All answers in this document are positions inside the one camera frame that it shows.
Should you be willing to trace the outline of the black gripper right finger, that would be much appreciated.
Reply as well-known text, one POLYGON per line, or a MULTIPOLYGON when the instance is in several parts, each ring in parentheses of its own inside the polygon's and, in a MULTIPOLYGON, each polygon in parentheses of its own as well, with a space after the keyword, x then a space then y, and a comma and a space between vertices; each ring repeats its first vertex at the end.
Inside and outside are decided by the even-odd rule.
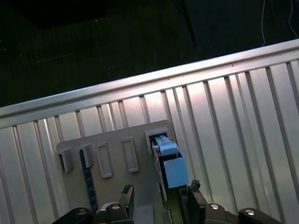
POLYGON ((186 208, 191 224, 281 224, 254 208, 241 209, 235 215, 220 204, 208 203, 199 188, 198 180, 192 180, 187 188, 186 208))

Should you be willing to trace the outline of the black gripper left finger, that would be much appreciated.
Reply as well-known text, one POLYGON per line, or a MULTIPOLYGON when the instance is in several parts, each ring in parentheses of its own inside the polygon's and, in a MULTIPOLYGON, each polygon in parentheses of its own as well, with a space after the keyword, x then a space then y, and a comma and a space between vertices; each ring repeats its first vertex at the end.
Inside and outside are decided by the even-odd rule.
POLYGON ((134 186, 125 185, 118 202, 102 205, 95 212, 75 208, 55 221, 55 224, 133 224, 134 186))

